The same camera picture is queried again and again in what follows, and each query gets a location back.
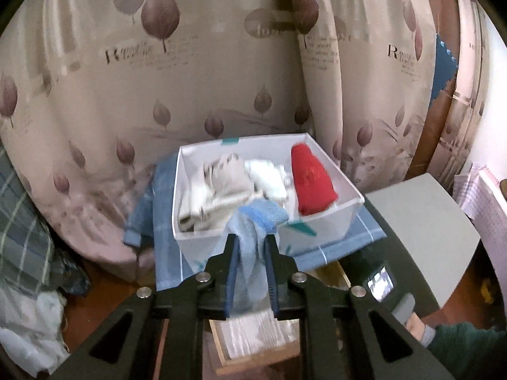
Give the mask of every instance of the beige cloth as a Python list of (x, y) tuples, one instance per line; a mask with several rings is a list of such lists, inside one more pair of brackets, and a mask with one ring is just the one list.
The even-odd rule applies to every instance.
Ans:
[(223, 229), (234, 211), (262, 197), (237, 155), (224, 155), (203, 165), (189, 179), (183, 191), (178, 224), (181, 231)]

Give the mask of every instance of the teal stripe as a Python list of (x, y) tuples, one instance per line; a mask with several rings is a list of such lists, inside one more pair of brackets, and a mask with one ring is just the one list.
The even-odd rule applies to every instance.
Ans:
[(285, 224), (285, 227), (293, 228), (295, 231), (311, 237), (317, 237), (317, 232), (303, 221), (294, 221)]
[(222, 145), (226, 146), (229, 144), (238, 144), (238, 142), (239, 142), (239, 137), (232, 137), (230, 139), (223, 139)]

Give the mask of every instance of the green plaid blanket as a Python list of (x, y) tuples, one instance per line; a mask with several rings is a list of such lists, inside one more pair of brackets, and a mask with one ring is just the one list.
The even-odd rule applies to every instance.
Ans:
[(0, 276), (36, 296), (49, 282), (53, 247), (45, 219), (0, 144)]

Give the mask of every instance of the camera screen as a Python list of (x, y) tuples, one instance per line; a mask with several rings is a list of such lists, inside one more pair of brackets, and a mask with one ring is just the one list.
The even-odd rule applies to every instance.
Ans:
[(373, 276), (372, 280), (368, 281), (369, 290), (372, 292), (373, 297), (377, 301), (382, 301), (386, 296), (391, 293), (391, 290), (395, 287), (392, 284), (391, 277), (385, 267), (381, 268), (376, 275)]

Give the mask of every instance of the leaf pattern curtain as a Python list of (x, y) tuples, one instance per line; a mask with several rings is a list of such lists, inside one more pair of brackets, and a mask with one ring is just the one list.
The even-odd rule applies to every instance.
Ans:
[(470, 154), (484, 111), (488, 88), (488, 33), (486, 13), (476, 0), (458, 0), (460, 5), (461, 51), (456, 87), (445, 127), (428, 172), (448, 191)]
[(153, 252), (123, 245), (125, 220), (181, 145), (308, 131), (362, 191), (403, 180), (435, 1), (25, 0), (0, 37), (0, 136), (60, 236), (132, 280)]

